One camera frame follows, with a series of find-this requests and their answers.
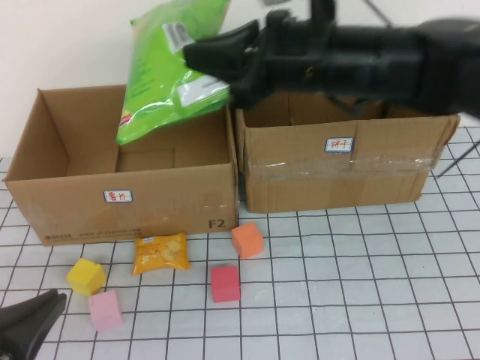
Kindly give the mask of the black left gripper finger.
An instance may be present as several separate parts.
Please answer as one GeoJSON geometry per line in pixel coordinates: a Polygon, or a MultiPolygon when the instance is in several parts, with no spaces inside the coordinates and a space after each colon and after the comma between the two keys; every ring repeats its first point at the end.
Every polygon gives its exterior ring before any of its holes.
{"type": "Polygon", "coordinates": [[[65,310],[67,295],[59,293],[35,313],[1,330],[1,359],[35,359],[45,338],[65,310]]]}
{"type": "Polygon", "coordinates": [[[42,295],[30,298],[17,304],[1,308],[0,320],[1,330],[5,330],[25,317],[35,313],[45,304],[56,298],[57,289],[51,289],[42,295]]]}

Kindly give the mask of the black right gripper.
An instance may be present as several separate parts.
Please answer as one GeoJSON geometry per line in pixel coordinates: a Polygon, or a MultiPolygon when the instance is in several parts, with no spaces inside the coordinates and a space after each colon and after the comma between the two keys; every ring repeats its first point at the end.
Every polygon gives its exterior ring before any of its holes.
{"type": "Polygon", "coordinates": [[[287,10],[260,24],[199,39],[183,48],[186,66],[209,76],[227,76],[232,105],[250,109],[275,91],[333,95],[414,95],[423,54],[419,39],[402,28],[317,25],[287,10]]]}

